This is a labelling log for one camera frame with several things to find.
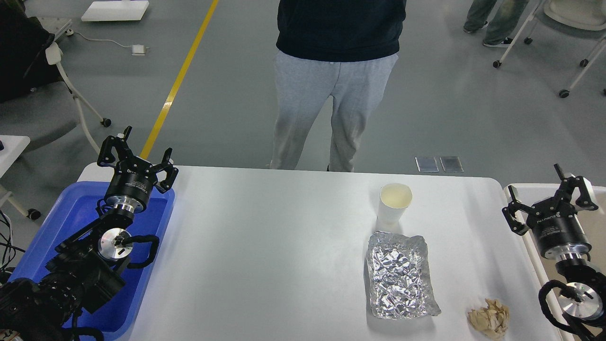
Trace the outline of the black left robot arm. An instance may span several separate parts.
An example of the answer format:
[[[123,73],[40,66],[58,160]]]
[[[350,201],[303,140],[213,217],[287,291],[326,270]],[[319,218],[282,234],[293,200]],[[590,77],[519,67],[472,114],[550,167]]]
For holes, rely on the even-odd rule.
[[[153,190],[171,190],[178,176],[172,149],[152,164],[132,153],[128,126],[108,136],[97,165],[112,168],[106,194],[97,202],[97,219],[66,238],[46,264],[40,281],[16,278],[1,286],[1,335],[18,341],[103,341],[102,331],[78,326],[82,311],[95,313],[115,297],[126,281],[123,271],[143,269],[156,259],[160,237],[132,235],[135,215],[147,209]]]

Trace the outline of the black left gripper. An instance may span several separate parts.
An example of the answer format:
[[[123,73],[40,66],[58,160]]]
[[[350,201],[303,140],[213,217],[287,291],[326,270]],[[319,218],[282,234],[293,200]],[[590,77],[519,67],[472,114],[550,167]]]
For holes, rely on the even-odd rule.
[[[147,209],[153,188],[164,194],[171,190],[179,169],[171,161],[172,148],[167,148],[159,164],[153,165],[141,161],[132,153],[127,140],[132,131],[127,126],[123,133],[108,136],[102,143],[97,165],[102,168],[114,168],[112,181],[104,196],[108,205],[126,202],[135,209]],[[165,178],[158,180],[158,173],[164,172]]]

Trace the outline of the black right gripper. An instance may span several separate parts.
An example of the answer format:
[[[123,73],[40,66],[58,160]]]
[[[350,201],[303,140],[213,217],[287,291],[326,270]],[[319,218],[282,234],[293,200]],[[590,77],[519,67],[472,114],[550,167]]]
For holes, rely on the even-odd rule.
[[[592,246],[577,213],[599,209],[593,186],[585,177],[564,173],[559,164],[553,166],[561,180],[554,200],[544,199],[528,206],[517,199],[517,188],[508,185],[508,204],[502,213],[513,233],[523,236],[532,230],[537,249],[545,259],[554,260],[565,253],[588,254]],[[517,219],[518,211],[528,214],[527,224]]]

